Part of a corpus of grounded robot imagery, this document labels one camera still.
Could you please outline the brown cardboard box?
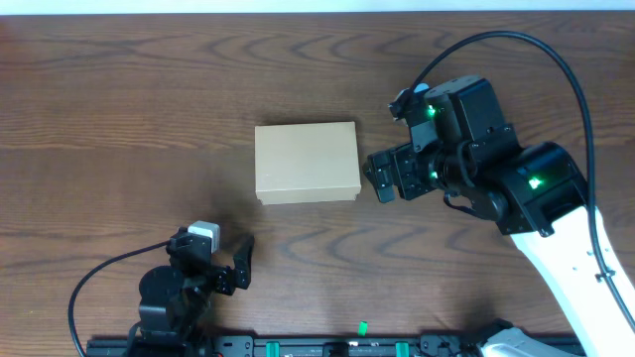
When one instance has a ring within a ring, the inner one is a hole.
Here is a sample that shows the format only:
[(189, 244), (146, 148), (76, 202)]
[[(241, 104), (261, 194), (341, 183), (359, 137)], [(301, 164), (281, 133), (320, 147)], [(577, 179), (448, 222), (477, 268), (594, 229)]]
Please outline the brown cardboard box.
[(254, 154), (264, 205), (353, 200), (361, 191), (353, 122), (257, 126)]

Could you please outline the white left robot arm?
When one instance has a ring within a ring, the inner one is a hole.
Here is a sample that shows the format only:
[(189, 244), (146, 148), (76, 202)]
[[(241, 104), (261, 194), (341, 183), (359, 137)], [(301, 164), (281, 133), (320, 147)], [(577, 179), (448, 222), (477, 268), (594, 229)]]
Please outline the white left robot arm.
[(212, 340), (198, 328), (210, 309), (210, 296), (231, 296), (251, 283), (251, 261), (255, 245), (244, 237), (233, 256), (234, 266), (212, 263), (212, 239), (179, 232), (170, 238), (168, 266), (146, 273), (140, 284), (140, 321), (131, 328), (126, 356), (216, 356)]

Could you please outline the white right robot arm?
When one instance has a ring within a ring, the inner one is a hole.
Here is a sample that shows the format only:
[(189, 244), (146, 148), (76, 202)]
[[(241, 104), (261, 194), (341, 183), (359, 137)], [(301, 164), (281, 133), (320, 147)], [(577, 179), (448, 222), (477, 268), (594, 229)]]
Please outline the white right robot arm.
[(389, 106), (408, 143), (371, 154), (364, 173), (378, 199), (434, 190), (444, 202), (495, 223), (543, 277), (585, 354), (626, 356), (634, 332), (623, 308), (634, 289), (587, 197), (572, 156), (545, 142), (522, 147), (490, 82), (477, 75), (402, 90)]

